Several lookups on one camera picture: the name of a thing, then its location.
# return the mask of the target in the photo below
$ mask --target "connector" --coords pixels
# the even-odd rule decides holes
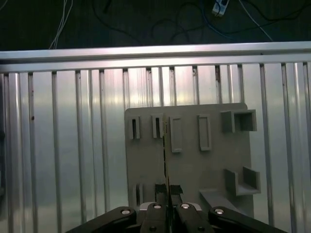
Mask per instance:
[[[230,0],[216,0],[212,10],[213,15],[216,17],[222,17],[225,14],[229,1]]]

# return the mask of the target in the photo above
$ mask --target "white cable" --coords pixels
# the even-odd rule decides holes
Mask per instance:
[[[59,33],[59,31],[60,31],[60,29],[61,29],[63,23],[64,23],[66,5],[67,5],[67,0],[64,0],[63,15],[62,15],[62,19],[60,20],[60,24],[59,24],[58,29],[57,29],[57,32],[56,32],[55,41],[54,41],[54,46],[53,46],[54,49],[56,49],[56,44],[57,44],[57,42],[58,42],[58,38],[59,38],[58,33]]]
[[[58,30],[57,30],[57,34],[56,34],[57,39],[56,39],[56,41],[55,41],[55,43],[54,43],[54,49],[57,49],[57,44],[58,44],[59,35],[60,35],[60,33],[61,33],[61,31],[63,30],[63,27],[64,27],[66,5],[67,5],[67,0],[64,1],[63,17],[62,17],[61,23],[59,24]]]
[[[65,9],[66,9],[66,4],[67,4],[67,0],[64,0],[64,4],[63,4],[63,15],[62,15],[62,18],[60,20],[60,23],[59,23],[59,26],[58,26],[58,29],[57,29],[57,32],[56,32],[56,36],[54,38],[54,40],[52,41],[49,49],[51,49],[53,47],[53,49],[55,49],[55,43],[56,43],[56,40],[57,40],[57,35],[58,35],[58,32],[59,30],[61,29],[63,23],[64,23],[64,18],[65,18]]]
[[[66,4],[67,4],[67,0],[64,0],[63,17],[62,17],[61,22],[60,22],[60,24],[59,24],[59,27],[58,27],[58,30],[57,30],[55,39],[52,41],[52,43],[51,43],[49,49],[50,49],[53,45],[54,45],[54,46],[53,46],[54,49],[57,48],[58,37],[59,37],[59,35],[61,34],[61,32],[62,32],[62,30],[63,30],[63,28],[64,28],[64,26],[65,26],[65,24],[66,24],[66,22],[67,22],[67,19],[68,19],[68,17],[69,17],[69,14],[70,14],[71,9],[72,9],[72,6],[73,6],[73,0],[71,0],[71,6],[70,6],[70,8],[69,8],[69,10],[68,10],[66,19],[64,19],[64,18],[65,18],[65,8],[66,8]]]
[[[244,11],[247,13],[248,17],[262,30],[263,33],[266,34],[266,36],[273,41],[273,39],[271,38],[271,36],[268,35],[268,33],[253,19],[253,17],[250,15],[250,13],[247,11],[247,9],[245,8],[243,2],[241,0],[239,0],[242,8],[244,9]]]
[[[5,7],[5,5],[8,3],[8,0],[6,0],[5,2],[4,2],[4,4],[2,5],[2,7],[0,7],[0,11]]]

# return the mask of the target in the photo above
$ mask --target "blue cable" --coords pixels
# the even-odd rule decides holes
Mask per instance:
[[[209,28],[211,28],[215,33],[217,33],[218,35],[221,35],[222,37],[224,38],[227,38],[227,39],[230,39],[232,40],[232,38],[230,36],[227,36],[223,33],[221,33],[220,31],[218,31],[216,28],[213,27],[213,25],[211,25],[211,23],[209,22],[209,20],[206,18],[205,16],[205,9],[204,9],[204,4],[203,4],[203,0],[200,1],[201,2],[201,11],[202,11],[202,15],[203,15],[203,18],[204,18],[204,21],[205,23],[207,24],[207,26]]]

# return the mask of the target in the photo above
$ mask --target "corrugated metal surface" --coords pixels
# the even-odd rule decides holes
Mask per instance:
[[[311,43],[0,52],[1,59],[1,232],[64,232],[127,205],[125,109],[231,102],[257,111],[255,218],[311,232]]]

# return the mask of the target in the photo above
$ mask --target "wire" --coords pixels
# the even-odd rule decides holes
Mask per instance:
[[[217,17],[217,16],[219,15],[219,13],[220,13],[221,7],[220,7],[220,4],[219,4],[219,2],[218,2],[217,0],[215,0],[215,3],[216,3],[217,6],[218,6],[218,12],[217,12],[217,14],[215,15],[215,17]]]
[[[137,39],[135,38],[134,36],[132,36],[130,33],[122,30],[122,29],[119,29],[119,28],[115,28],[113,26],[110,26],[109,24],[107,24],[105,21],[103,21],[99,15],[97,14],[96,10],[95,10],[95,0],[92,0],[92,10],[93,10],[93,13],[95,15],[95,17],[101,22],[101,24],[103,24],[105,27],[107,27],[108,29],[112,30],[112,31],[116,31],[116,32],[120,32],[120,33],[123,33],[125,35],[127,35],[128,37],[132,38],[133,40],[135,40],[138,45],[142,45],[142,43]]]
[[[269,34],[256,22],[256,20],[254,20],[254,18],[251,16],[251,14],[248,12],[248,10],[245,8],[243,2],[241,0],[238,0],[241,4],[241,7],[244,9],[244,11],[247,13],[248,17],[260,28],[260,30],[262,30],[263,33],[266,34],[266,36],[273,41],[273,39],[271,38],[271,36],[269,36]]]
[[[269,21],[269,22],[273,22],[273,21],[282,21],[282,20],[294,20],[294,19],[296,19],[296,17],[289,17],[290,15],[293,15],[293,14],[295,14],[295,13],[297,13],[297,12],[299,12],[300,10],[301,10],[301,8],[299,9],[299,10],[296,10],[296,11],[293,11],[293,12],[291,12],[289,15],[286,15],[286,16],[284,16],[284,17],[280,17],[280,18],[269,18],[269,17],[267,17],[260,9],[259,9],[259,7],[257,7],[253,2],[251,2],[250,0],[243,0],[243,1],[245,1],[246,3],[248,3],[248,4],[250,4],[252,7],[254,7],[255,8],[255,10],[265,19],[265,20],[267,20],[267,21]]]
[[[108,0],[106,3],[106,6],[104,7],[103,13],[107,13],[109,10],[109,7],[111,5],[112,0]]]
[[[0,11],[5,7],[5,5],[8,3],[8,0],[6,0],[5,2],[4,2],[4,4],[2,5],[2,7],[0,7]]]
[[[215,33],[221,35],[222,37],[232,40],[232,38],[230,36],[223,34],[221,31],[219,31],[213,25],[211,25],[211,23],[208,21],[206,15],[205,15],[205,8],[204,8],[203,0],[201,0],[200,2],[201,2],[201,11],[202,11],[203,19],[205,20],[205,23],[207,24],[207,26],[210,29],[212,29]]]
[[[59,24],[59,26],[58,26],[58,30],[57,30],[56,36],[55,36],[54,40],[52,41],[52,43],[51,43],[49,49],[51,49],[52,47],[53,47],[54,49],[57,48],[58,38],[59,38],[60,34],[62,33],[63,28],[64,28],[64,26],[65,26],[65,24],[66,24],[66,22],[67,22],[67,20],[68,20],[68,17],[69,17],[69,15],[70,15],[71,9],[72,9],[72,7],[73,7],[73,0],[71,0],[71,5],[70,5],[70,8],[69,8],[69,10],[68,10],[66,19],[65,19],[66,5],[67,5],[67,0],[64,0],[63,16],[62,16],[62,19],[61,19],[60,24]]]
[[[291,18],[291,20],[295,20],[295,19],[297,19],[297,18],[301,15],[301,13],[302,13],[304,10],[306,10],[306,9],[307,9],[308,7],[310,7],[310,6],[311,6],[311,3],[309,3],[309,4],[304,4],[304,5],[301,6],[300,9],[295,10],[295,11],[293,11],[293,12],[291,12],[291,13],[288,13],[287,15],[285,15],[284,17],[282,17],[282,18],[280,18],[280,19],[287,18],[287,17],[292,16],[292,15],[294,15],[294,14],[297,13],[296,16],[294,16],[294,17]],[[280,19],[277,20],[277,21],[272,21],[272,22],[269,22],[269,23],[262,24],[262,25],[260,25],[260,27],[266,27],[266,26],[269,26],[269,25],[278,23],[278,22],[280,22]],[[204,27],[206,27],[206,24],[203,24],[203,25],[200,25],[200,26],[197,26],[197,27],[194,27],[194,28],[186,29],[186,32],[192,32],[192,31],[200,30],[200,29],[202,29],[202,28],[204,28]],[[259,26],[254,26],[254,27],[248,27],[248,28],[244,28],[244,29],[240,29],[240,30],[236,30],[236,31],[225,32],[225,33],[226,33],[226,34],[236,34],[236,33],[241,33],[241,32],[245,32],[245,31],[249,31],[249,30],[254,30],[254,29],[258,29],[258,28],[259,28]],[[172,38],[175,38],[176,36],[178,36],[178,35],[181,34],[181,33],[183,33],[183,32],[177,32],[177,33],[175,33],[175,34],[172,36]]]
[[[58,32],[58,34],[57,34],[57,39],[56,39],[55,44],[54,44],[54,49],[57,48],[59,35],[62,33],[63,28],[64,28],[64,26],[65,26],[65,24],[66,24],[66,22],[67,22],[68,17],[69,17],[69,14],[70,14],[70,12],[71,12],[71,9],[72,9],[72,6],[73,6],[73,0],[71,0],[71,6],[70,6],[70,8],[69,8],[69,10],[68,10],[68,13],[67,13],[67,16],[66,16],[66,19],[65,19],[66,4],[67,4],[67,0],[65,0],[65,6],[64,6],[64,10],[63,10],[63,17],[62,17],[62,21],[61,21],[62,24],[59,25],[60,28],[59,28],[59,32]]]
[[[157,26],[157,25],[160,25],[160,24],[162,24],[162,23],[164,23],[164,22],[171,22],[171,23],[173,23],[173,24],[176,24],[177,27],[179,27],[179,28],[183,31],[183,33],[185,34],[185,37],[186,37],[186,39],[187,39],[187,42],[190,43],[190,38],[189,38],[189,35],[188,35],[188,33],[186,32],[186,30],[185,30],[180,24],[178,24],[178,22],[173,21],[173,20],[171,20],[171,19],[169,19],[169,18],[160,19],[159,21],[157,21],[157,22],[151,27],[150,35],[151,35],[151,38],[152,38],[152,39],[154,39],[154,32],[155,32],[156,26]]]
[[[177,11],[177,13],[176,13],[176,15],[175,15],[176,27],[179,25],[178,22],[179,22],[180,13],[181,13],[182,9],[183,9],[184,7],[186,7],[186,6],[193,6],[193,7],[196,8],[196,9],[199,11],[199,13],[201,14],[201,8],[200,8],[197,4],[195,4],[195,3],[193,3],[193,2],[185,2],[185,3],[181,4],[180,7],[179,7],[179,9],[178,9],[178,11]],[[182,32],[178,32],[177,29],[176,29],[174,35],[177,36],[177,35],[179,35],[179,34],[181,34],[181,33],[184,33],[186,37],[189,37],[188,31],[185,30],[185,29],[183,29]],[[172,42],[172,41],[175,39],[176,36],[174,36],[174,35],[170,38],[169,42]]]

